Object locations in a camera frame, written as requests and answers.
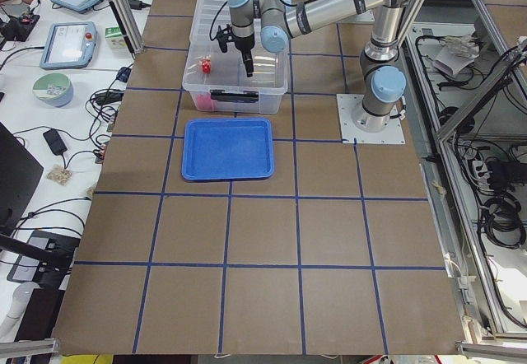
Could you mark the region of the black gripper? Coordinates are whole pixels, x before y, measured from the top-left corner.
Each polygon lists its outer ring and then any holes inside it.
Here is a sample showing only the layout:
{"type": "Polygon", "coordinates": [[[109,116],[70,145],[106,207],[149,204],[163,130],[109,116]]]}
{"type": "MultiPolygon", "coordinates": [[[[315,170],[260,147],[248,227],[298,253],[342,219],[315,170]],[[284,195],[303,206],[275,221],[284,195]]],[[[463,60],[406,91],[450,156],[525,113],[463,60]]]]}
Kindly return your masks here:
{"type": "Polygon", "coordinates": [[[236,36],[235,47],[242,53],[246,76],[252,77],[254,74],[254,61],[251,50],[254,48],[254,35],[251,34],[246,37],[236,36]]]}

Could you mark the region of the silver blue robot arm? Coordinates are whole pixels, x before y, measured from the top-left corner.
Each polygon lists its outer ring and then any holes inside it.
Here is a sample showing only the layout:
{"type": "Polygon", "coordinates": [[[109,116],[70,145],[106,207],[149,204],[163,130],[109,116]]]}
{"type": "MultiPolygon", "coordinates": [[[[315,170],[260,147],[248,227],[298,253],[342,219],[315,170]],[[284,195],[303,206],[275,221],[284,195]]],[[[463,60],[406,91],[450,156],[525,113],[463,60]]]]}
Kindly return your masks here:
{"type": "Polygon", "coordinates": [[[368,133],[381,132],[394,104],[406,87],[404,74],[393,62],[399,55],[403,29],[412,18],[405,11],[411,0],[226,0],[230,21],[218,28],[213,39],[222,52],[229,43],[240,51],[247,75],[254,72],[252,49],[254,21],[260,22],[260,41],[265,50],[278,54],[291,39],[308,35],[351,16],[372,11],[371,37],[360,55],[366,93],[352,112],[353,123],[368,133]]]}

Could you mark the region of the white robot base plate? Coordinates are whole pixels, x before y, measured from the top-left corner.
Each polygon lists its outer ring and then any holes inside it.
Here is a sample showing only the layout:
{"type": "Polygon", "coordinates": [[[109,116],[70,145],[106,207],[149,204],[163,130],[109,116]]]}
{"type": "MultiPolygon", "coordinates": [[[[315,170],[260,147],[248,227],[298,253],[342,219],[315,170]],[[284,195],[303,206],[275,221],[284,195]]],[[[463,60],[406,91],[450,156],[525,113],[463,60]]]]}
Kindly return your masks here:
{"type": "Polygon", "coordinates": [[[338,117],[343,143],[404,145],[402,120],[393,104],[390,114],[374,116],[363,109],[362,94],[337,94],[338,117]]]}

